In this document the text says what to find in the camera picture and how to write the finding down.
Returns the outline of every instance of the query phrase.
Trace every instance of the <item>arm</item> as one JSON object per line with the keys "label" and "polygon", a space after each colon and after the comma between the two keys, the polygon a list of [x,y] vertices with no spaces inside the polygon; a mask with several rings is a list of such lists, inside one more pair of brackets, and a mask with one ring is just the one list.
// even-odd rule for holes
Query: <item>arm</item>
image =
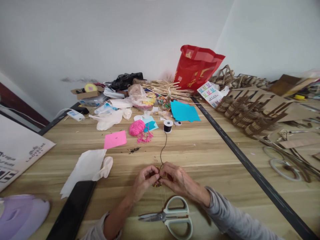
{"label": "arm", "polygon": [[220,229],[232,239],[281,239],[261,222],[233,206],[225,197],[210,187],[201,187],[179,166],[166,162],[159,181],[176,194],[199,203]]}
{"label": "arm", "polygon": [[122,227],[133,206],[142,198],[148,187],[157,182],[158,178],[159,172],[155,166],[142,169],[136,177],[132,190],[122,202],[110,214],[103,215],[81,240],[119,239]]}

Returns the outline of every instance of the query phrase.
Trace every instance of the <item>black plastic bag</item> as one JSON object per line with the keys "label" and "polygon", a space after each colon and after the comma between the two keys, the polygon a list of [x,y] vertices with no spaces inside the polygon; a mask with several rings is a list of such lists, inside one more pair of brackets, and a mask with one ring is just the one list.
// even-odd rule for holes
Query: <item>black plastic bag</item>
{"label": "black plastic bag", "polygon": [[143,75],[142,73],[125,73],[125,74],[120,74],[116,80],[114,80],[111,85],[109,86],[115,91],[118,90],[126,90],[128,89],[128,85],[133,84],[133,79],[137,78],[139,80],[143,80]]}

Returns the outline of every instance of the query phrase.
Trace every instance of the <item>pink yarn ball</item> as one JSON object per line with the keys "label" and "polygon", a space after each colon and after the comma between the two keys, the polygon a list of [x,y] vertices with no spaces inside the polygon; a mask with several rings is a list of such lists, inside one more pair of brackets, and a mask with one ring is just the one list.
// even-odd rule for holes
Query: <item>pink yarn ball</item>
{"label": "pink yarn ball", "polygon": [[131,124],[129,127],[129,134],[131,136],[138,136],[143,130],[145,129],[146,124],[139,119],[138,121],[135,121]]}

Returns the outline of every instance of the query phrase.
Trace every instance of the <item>scissors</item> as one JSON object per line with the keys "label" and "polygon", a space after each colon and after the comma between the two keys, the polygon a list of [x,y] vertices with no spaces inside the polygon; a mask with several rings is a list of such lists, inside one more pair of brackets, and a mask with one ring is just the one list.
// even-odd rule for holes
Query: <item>scissors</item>
{"label": "scissors", "polygon": [[[174,199],[180,199],[184,204],[184,208],[169,209],[168,207]],[[181,213],[186,213],[186,216],[184,216],[184,217],[173,216],[174,214],[181,214]],[[165,208],[163,209],[162,212],[141,215],[139,218],[139,221],[143,221],[143,222],[163,221],[164,224],[169,229],[170,233],[178,240],[189,240],[192,236],[193,229],[192,229],[192,222],[189,217],[189,207],[188,207],[186,200],[184,200],[184,198],[182,198],[180,196],[172,197],[168,201],[167,205],[165,206]],[[177,234],[175,234],[170,228],[171,223],[187,223],[189,225],[189,232],[188,232],[187,236],[182,237],[182,236],[178,236]]]}

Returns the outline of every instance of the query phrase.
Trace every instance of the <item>gray sleeve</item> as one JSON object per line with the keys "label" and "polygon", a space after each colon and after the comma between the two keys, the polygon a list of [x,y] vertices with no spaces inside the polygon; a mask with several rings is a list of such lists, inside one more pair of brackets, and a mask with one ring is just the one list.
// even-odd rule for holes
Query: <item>gray sleeve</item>
{"label": "gray sleeve", "polygon": [[[103,225],[104,225],[104,220],[108,216],[109,216],[109,212],[104,214],[102,218],[87,231],[86,235],[84,235],[81,238],[81,240],[107,240],[103,234]],[[113,240],[119,240],[121,238],[121,234],[122,234],[122,229]]]}
{"label": "gray sleeve", "polygon": [[232,239],[282,239],[270,231],[257,219],[233,206],[224,196],[205,187],[211,195],[209,208],[202,205],[212,221],[222,234],[228,234]]}

